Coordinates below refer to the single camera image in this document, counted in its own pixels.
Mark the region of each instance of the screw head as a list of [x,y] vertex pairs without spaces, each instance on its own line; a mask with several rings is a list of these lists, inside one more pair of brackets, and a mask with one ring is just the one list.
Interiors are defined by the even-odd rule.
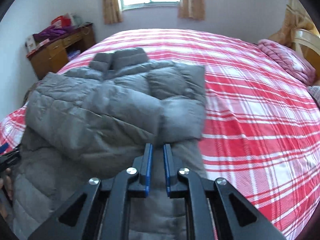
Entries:
[[181,168],[181,169],[179,170],[179,173],[180,173],[181,175],[187,175],[187,174],[189,174],[189,172],[190,172],[190,170],[189,170],[188,168]]
[[227,180],[225,178],[217,178],[216,179],[216,182],[219,184],[219,185],[226,185],[227,184]]
[[90,185],[97,185],[99,183],[99,179],[98,178],[91,178],[89,179],[89,184]]
[[127,173],[130,174],[130,175],[136,174],[137,173],[137,169],[134,168],[134,167],[127,168]]

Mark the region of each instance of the box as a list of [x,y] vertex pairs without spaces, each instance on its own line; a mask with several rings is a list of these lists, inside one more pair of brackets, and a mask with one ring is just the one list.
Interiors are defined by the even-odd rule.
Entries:
[[36,49],[36,41],[33,38],[33,35],[27,37],[26,46],[29,53]]

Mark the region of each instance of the red plaid bedsheet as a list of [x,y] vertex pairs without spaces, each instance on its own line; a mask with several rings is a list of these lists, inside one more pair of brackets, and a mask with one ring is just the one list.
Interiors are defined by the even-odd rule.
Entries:
[[[64,66],[87,66],[97,52],[143,47],[151,59],[206,66],[207,118],[200,142],[210,179],[227,178],[294,239],[320,199],[320,111],[306,87],[257,46],[191,30],[117,33]],[[0,143],[15,147],[26,106],[0,124]]]

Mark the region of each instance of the pink blanket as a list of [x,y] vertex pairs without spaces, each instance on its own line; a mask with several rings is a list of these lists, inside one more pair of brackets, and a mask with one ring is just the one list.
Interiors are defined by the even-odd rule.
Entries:
[[260,40],[258,47],[291,76],[307,86],[313,84],[316,70],[306,59],[299,57],[294,50],[266,39]]

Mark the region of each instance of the red bag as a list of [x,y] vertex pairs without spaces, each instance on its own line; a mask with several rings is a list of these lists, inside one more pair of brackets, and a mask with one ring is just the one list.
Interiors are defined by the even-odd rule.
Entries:
[[68,27],[71,25],[71,20],[61,15],[55,18],[51,25],[55,25],[56,28]]

